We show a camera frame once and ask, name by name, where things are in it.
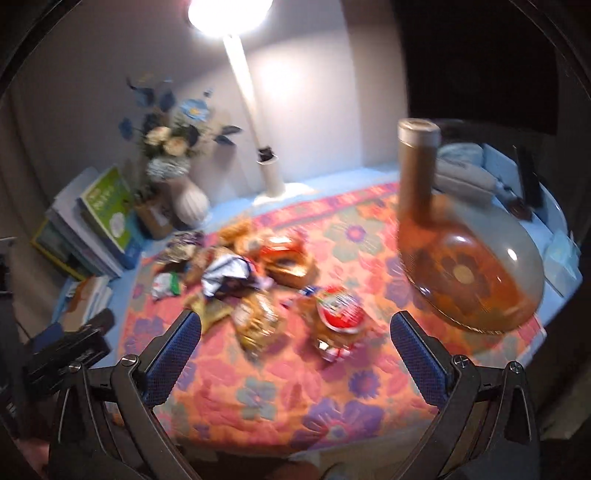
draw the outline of screw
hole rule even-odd
[[[509,369],[515,374],[520,374],[523,371],[523,367],[519,362],[509,362]]]
[[[71,374],[75,374],[80,368],[82,368],[80,362],[72,362],[70,365],[68,365],[68,371]]]
[[[121,359],[121,365],[123,365],[124,367],[131,367],[131,365],[133,365],[137,361],[138,361],[138,356],[129,353]]]
[[[454,355],[453,363],[460,368],[466,368],[470,365],[470,359],[466,355]]]

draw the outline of glass bottle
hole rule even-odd
[[[542,298],[535,243],[499,207],[433,193],[441,140],[436,124],[401,120],[398,138],[398,248],[407,277],[445,319],[483,333],[518,328]]]

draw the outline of orange tablecloth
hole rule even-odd
[[[379,436],[424,424],[428,406],[385,332],[391,316],[409,310],[424,330],[452,353],[504,367],[523,352],[540,327],[531,319],[504,336],[467,332],[427,311],[414,295],[397,257],[396,183],[322,200],[301,202],[255,219],[279,232],[299,228],[320,270],[318,284],[341,283],[355,292],[384,335],[343,362],[323,362],[308,327],[287,313],[284,335],[263,361],[247,361],[230,320],[207,332],[168,401],[156,407],[178,441],[215,449],[283,454]],[[154,303],[156,269],[144,260],[119,344],[119,354],[140,353],[183,309],[190,292]],[[278,290],[276,295],[289,295]]]

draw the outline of pile of snacks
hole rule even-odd
[[[204,246],[201,232],[176,235],[158,259],[165,270],[183,270],[185,288],[201,285],[184,305],[201,317],[202,333],[230,316],[251,358],[260,356],[282,330],[284,318],[271,295],[275,284],[300,291],[289,308],[306,319],[311,340],[329,362],[346,358],[363,342],[372,321],[343,287],[307,287],[318,272],[297,231],[256,231],[250,219],[241,219],[221,229],[212,247]],[[157,275],[153,298],[180,294],[175,279],[174,273]]]

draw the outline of cream rose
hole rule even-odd
[[[170,138],[171,130],[168,127],[156,127],[148,132],[145,142],[148,145],[160,145]]]
[[[181,157],[189,148],[189,144],[183,137],[172,137],[164,144],[164,151],[173,157]]]

